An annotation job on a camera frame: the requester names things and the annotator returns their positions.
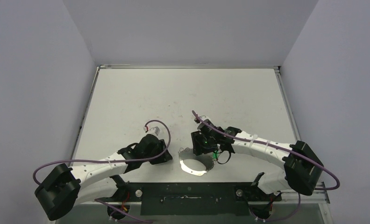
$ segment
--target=metal frame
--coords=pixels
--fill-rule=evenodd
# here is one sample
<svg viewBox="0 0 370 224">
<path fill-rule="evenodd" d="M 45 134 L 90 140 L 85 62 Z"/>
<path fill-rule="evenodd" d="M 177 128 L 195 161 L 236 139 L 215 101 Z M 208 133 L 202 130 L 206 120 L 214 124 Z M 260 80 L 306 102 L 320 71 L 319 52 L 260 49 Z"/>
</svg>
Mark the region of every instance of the metal frame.
<svg viewBox="0 0 370 224">
<path fill-rule="evenodd" d="M 284 100 L 284 104 L 287 110 L 288 117 L 290 119 L 290 123 L 292 126 L 292 130 L 296 140 L 300 140 L 300 135 L 295 123 L 295 119 L 293 117 L 293 113 L 291 107 L 288 103 L 288 98 L 285 93 L 283 82 L 281 79 L 281 74 L 278 66 L 247 66 L 247 65 L 218 65 L 218 64 L 209 64 L 209 63 L 197 63 L 197 64 L 184 64 L 184 65 L 145 65 L 145 64 L 105 64 L 97 66 L 96 73 L 94 76 L 94 80 L 90 90 L 90 96 L 88 99 L 88 103 L 85 109 L 85 113 L 82 118 L 81 126 L 79 129 L 79 133 L 76 139 L 76 143 L 73 149 L 72 158 L 74 159 L 76 152 L 78 150 L 79 141 L 82 135 L 83 126 L 85 124 L 85 120 L 87 117 L 87 113 L 90 107 L 90 103 L 93 97 L 93 92 L 95 85 L 97 83 L 98 75 L 100 69 L 274 69 L 276 73 L 276 79 L 278 86 L 281 91 L 281 95 Z M 323 182 L 318 183 L 318 186 L 324 186 Z M 276 203 L 296 203 L 298 200 L 298 194 L 295 191 L 284 191 L 282 194 L 283 200 Z M 333 224 L 332 216 L 329 210 L 329 198 L 326 191 L 315 191 L 312 196 L 301 196 L 302 203 L 318 203 L 321 211 L 321 215 L 323 217 L 324 223 L 326 224 Z M 136 203 L 127 203 L 127 204 L 141 204 L 141 202 Z M 47 220 L 46 224 L 54 224 L 55 221 Z"/>
</svg>

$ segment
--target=circular hole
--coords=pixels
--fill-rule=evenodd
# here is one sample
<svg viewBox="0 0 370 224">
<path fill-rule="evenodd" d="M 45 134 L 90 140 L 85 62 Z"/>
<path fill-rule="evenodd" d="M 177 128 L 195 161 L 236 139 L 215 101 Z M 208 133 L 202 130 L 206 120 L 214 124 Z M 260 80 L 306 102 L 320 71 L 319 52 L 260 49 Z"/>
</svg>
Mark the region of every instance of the circular hole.
<svg viewBox="0 0 370 224">
<path fill-rule="evenodd" d="M 197 170 L 197 171 L 206 170 L 206 167 L 203 165 L 203 163 L 197 160 L 192 160 L 192 159 L 184 160 L 184 164 L 192 170 Z"/>
</svg>

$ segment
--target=white tabletop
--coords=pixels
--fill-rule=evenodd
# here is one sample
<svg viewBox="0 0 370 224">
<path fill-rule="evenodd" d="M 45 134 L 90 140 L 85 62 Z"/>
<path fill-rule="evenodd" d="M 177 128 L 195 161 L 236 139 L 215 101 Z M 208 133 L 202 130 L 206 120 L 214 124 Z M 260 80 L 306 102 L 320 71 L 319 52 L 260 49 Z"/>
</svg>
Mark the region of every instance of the white tabletop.
<svg viewBox="0 0 370 224">
<path fill-rule="evenodd" d="M 101 69 L 74 158 L 109 156 L 139 142 L 145 122 L 159 119 L 170 128 L 173 160 L 144 163 L 121 175 L 125 181 L 251 182 L 260 172 L 279 169 L 233 154 L 227 164 L 216 164 L 203 176 L 184 172 L 178 150 L 192 147 L 190 134 L 197 125 L 191 110 L 209 116 L 216 126 L 237 127 L 282 143 L 296 142 L 273 69 Z M 156 126 L 167 142 L 166 130 Z"/>
</svg>

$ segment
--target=table surface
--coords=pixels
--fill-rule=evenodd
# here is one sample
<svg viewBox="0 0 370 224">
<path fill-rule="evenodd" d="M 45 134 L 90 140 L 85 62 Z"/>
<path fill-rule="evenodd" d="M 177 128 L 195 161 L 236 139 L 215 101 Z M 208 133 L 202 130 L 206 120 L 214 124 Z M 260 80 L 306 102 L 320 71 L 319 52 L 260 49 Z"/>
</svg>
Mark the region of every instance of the table surface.
<svg viewBox="0 0 370 224">
<path fill-rule="evenodd" d="M 273 69 L 101 69 L 73 158 L 105 158 L 139 142 L 145 122 L 159 119 L 170 129 L 173 160 L 144 163 L 121 175 L 125 181 L 251 182 L 260 172 L 279 169 L 258 158 L 233 154 L 227 164 L 216 164 L 203 176 L 184 172 L 178 151 L 192 148 L 190 133 L 197 125 L 191 110 L 223 128 L 237 127 L 282 143 L 296 141 Z M 167 142 L 167 131 L 156 126 Z"/>
</svg>

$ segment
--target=robotic arm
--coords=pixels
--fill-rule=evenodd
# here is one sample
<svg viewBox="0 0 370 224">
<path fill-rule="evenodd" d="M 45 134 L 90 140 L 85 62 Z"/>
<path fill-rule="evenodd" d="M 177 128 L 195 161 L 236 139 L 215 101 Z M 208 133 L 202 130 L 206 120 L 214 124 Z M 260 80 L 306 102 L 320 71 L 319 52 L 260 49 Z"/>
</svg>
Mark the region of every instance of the robotic arm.
<svg viewBox="0 0 370 224">
<path fill-rule="evenodd" d="M 216 127 L 207 116 L 197 118 L 196 123 L 200 123 L 198 131 L 191 133 L 195 155 L 220 150 L 228 151 L 230 154 L 240 153 L 254 156 L 282 169 L 272 174 L 260 173 L 253 182 L 265 194 L 293 189 L 303 195 L 312 195 L 322 170 L 290 153 L 294 151 L 323 166 L 306 143 L 297 141 L 295 145 L 292 145 L 273 142 L 235 127 L 226 129 Z"/>
<path fill-rule="evenodd" d="M 159 155 L 166 148 L 164 140 L 158 139 L 159 132 L 158 127 L 149 129 L 139 143 L 133 143 L 99 160 L 101 163 L 72 167 L 65 163 L 57 165 L 35 191 L 49 220 L 61 218 L 80 203 L 113 196 L 121 184 L 115 177 L 139 168 L 146 160 L 118 163 L 115 161 Z M 154 165 L 169 160 L 172 160 L 172 156 L 165 151 L 149 162 Z"/>
</svg>

